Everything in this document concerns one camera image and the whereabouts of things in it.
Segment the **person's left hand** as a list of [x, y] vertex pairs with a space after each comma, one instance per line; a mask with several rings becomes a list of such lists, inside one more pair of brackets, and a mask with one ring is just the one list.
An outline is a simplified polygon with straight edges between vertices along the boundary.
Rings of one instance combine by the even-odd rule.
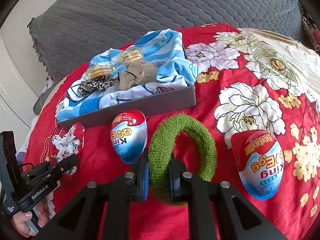
[[[46, 202], [42, 201], [39, 204], [37, 204], [36, 211], [38, 215], [38, 224], [42, 228], [50, 221]], [[29, 226], [27, 225], [27, 222], [30, 221], [32, 217], [33, 214], [29, 211], [27, 213], [18, 212], [11, 218], [11, 222], [14, 228], [23, 237], [28, 238], [36, 235], [36, 233], [33, 232], [33, 230], [31, 230], [31, 228], [29, 228]]]

